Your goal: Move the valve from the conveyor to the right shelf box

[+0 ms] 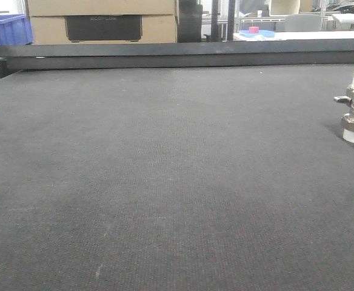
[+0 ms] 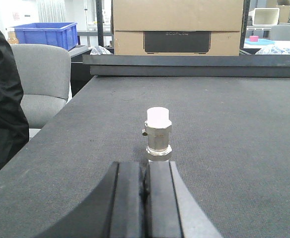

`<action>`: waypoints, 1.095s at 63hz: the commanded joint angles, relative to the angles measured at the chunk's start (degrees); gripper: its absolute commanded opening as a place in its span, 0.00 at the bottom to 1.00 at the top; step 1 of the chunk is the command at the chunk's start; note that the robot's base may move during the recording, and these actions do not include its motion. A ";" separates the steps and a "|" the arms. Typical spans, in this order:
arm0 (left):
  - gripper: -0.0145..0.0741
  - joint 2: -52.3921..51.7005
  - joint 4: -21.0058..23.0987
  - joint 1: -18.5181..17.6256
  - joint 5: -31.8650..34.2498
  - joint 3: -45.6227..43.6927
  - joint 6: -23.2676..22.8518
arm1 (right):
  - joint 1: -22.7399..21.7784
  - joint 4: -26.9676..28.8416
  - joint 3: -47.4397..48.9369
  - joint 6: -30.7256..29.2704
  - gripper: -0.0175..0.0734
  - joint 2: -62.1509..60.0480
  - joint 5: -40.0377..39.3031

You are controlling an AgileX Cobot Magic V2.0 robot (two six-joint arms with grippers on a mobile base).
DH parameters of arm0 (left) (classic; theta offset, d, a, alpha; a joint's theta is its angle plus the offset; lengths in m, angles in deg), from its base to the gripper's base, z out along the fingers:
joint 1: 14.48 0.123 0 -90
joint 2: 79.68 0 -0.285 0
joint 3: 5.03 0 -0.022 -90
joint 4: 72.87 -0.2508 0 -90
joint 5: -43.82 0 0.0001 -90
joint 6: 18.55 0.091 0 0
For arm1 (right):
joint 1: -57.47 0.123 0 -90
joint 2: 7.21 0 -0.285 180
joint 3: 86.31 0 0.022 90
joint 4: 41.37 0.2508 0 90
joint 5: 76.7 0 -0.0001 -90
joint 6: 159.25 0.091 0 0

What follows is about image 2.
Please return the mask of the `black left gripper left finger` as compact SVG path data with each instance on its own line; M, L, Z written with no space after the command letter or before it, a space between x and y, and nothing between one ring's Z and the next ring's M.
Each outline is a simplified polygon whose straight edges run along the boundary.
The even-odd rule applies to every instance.
M139 163L113 162L96 188L40 238L143 238Z

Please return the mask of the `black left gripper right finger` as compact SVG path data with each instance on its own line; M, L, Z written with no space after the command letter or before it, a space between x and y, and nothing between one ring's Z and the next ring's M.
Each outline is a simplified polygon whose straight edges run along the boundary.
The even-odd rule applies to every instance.
M145 176L147 238L220 238L197 204L175 162L149 162Z

